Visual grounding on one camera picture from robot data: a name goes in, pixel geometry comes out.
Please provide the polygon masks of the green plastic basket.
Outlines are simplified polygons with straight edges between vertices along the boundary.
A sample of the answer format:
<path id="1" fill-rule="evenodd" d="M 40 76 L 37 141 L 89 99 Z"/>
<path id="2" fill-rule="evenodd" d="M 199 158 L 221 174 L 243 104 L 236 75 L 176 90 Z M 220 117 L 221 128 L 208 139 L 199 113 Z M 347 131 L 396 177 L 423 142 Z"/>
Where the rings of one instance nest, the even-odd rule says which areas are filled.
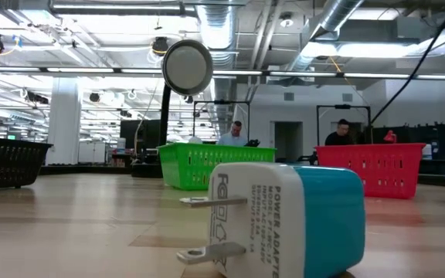
<path id="1" fill-rule="evenodd" d="M 158 147 L 164 183 L 183 191 L 206 191 L 218 164 L 274 162 L 276 152 L 273 148 L 218 144 L 173 143 Z"/>

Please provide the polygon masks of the blue white power adapter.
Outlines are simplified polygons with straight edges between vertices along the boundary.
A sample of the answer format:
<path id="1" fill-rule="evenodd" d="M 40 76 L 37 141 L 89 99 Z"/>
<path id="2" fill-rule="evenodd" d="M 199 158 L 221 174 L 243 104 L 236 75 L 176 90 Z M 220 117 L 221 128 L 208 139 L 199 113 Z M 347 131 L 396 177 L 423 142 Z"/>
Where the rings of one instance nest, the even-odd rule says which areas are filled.
<path id="1" fill-rule="evenodd" d="M 364 256 L 362 180 L 345 168 L 220 164 L 208 195 L 182 203 L 210 209 L 208 244 L 178 260 L 212 262 L 226 278 L 331 278 Z"/>

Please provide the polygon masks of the red plastic basket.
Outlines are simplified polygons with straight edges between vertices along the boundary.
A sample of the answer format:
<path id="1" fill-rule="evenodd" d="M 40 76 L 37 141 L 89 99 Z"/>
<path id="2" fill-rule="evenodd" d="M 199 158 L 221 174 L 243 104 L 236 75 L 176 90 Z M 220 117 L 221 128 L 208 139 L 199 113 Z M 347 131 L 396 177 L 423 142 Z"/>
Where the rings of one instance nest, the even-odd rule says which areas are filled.
<path id="1" fill-rule="evenodd" d="M 416 195 L 422 143 L 317 146 L 318 163 L 347 168 L 362 180 L 366 197 L 411 199 Z"/>

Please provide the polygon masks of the black background monitor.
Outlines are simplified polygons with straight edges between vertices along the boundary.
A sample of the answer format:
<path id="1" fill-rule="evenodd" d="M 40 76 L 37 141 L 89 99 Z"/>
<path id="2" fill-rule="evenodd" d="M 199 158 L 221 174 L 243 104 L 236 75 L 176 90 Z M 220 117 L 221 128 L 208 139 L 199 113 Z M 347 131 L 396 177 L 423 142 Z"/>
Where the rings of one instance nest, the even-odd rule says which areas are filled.
<path id="1" fill-rule="evenodd" d="M 120 137 L 126 140 L 126 148 L 134 148 L 134 134 L 138 131 L 137 143 L 146 148 L 156 148 L 160 137 L 160 120 L 144 120 L 137 130 L 139 120 L 123 120 L 120 122 Z"/>

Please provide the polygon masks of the black desk lamp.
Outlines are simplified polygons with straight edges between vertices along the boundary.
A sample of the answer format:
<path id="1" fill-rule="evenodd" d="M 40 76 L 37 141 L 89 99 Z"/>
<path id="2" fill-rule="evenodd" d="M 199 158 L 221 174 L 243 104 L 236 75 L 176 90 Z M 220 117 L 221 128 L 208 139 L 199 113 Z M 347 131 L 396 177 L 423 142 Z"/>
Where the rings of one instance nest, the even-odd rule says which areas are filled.
<path id="1" fill-rule="evenodd" d="M 212 56 L 201 42 L 191 39 L 179 41 L 168 48 L 162 62 L 161 73 L 164 89 L 161 98 L 158 145 L 164 146 L 167 143 L 171 93 L 192 97 L 206 89 L 213 74 Z M 131 175 L 135 178 L 161 178 L 160 159 L 156 158 L 152 164 L 145 162 L 147 148 L 137 143 L 137 135 L 138 131 L 134 134 L 135 159 L 131 164 Z"/>

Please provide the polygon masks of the white background cabinet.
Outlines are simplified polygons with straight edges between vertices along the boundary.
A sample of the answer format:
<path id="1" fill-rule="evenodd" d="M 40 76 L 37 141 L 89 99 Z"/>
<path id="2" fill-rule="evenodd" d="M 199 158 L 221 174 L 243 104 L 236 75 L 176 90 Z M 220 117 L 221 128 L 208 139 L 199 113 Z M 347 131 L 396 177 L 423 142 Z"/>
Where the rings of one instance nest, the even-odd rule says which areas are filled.
<path id="1" fill-rule="evenodd" d="M 80 142 L 78 162 L 103 164 L 106 162 L 106 144 L 103 142 Z"/>

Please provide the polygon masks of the white round pillar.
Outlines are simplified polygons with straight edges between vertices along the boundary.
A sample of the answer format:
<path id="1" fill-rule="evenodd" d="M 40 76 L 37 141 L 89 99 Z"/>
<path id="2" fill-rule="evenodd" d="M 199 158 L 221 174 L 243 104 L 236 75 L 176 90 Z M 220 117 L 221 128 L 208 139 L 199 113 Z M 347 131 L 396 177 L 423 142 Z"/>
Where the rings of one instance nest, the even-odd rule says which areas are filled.
<path id="1" fill-rule="evenodd" d="M 50 101 L 46 164 L 77 164 L 83 91 L 79 80 L 54 77 Z"/>

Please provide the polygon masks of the black plastic basket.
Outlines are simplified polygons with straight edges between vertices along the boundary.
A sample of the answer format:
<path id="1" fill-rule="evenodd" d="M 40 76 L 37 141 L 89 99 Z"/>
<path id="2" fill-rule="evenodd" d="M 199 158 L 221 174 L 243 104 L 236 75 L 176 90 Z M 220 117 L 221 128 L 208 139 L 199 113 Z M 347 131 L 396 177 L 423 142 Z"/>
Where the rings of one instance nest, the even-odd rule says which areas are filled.
<path id="1" fill-rule="evenodd" d="M 51 144 L 0 138 L 0 188 L 33 184 Z"/>

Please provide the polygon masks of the black background station frame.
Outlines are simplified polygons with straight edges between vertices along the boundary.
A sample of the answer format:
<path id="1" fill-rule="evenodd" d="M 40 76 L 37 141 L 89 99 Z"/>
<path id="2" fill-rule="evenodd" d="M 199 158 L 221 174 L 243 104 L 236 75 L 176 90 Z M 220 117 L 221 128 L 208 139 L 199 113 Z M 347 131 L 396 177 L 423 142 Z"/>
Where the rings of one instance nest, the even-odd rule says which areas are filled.
<path id="1" fill-rule="evenodd" d="M 195 135 L 195 120 L 199 117 L 200 113 L 208 113 L 209 115 L 216 114 L 216 108 L 218 106 L 232 106 L 233 110 L 239 107 L 240 104 L 247 105 L 245 121 L 247 130 L 247 140 L 250 140 L 250 102 L 249 101 L 233 101 L 233 100 L 200 100 L 193 102 L 192 111 L 192 134 Z"/>
<path id="2" fill-rule="evenodd" d="M 372 112 L 371 112 L 371 107 L 370 106 L 356 106 L 356 105 L 349 105 L 349 104 L 335 104 L 335 105 L 317 105 L 315 107 L 315 116 L 316 116 L 316 142 L 317 145 L 321 144 L 321 133 L 320 133 L 320 119 L 321 119 L 321 114 L 320 114 L 320 109 L 321 108 L 328 108 L 328 109 L 334 109 L 334 110 L 351 110 L 351 109 L 364 109 L 366 110 L 367 113 L 367 121 L 366 121 L 366 128 L 365 131 L 369 134 L 368 138 L 370 140 L 370 142 L 373 142 L 372 139 Z"/>

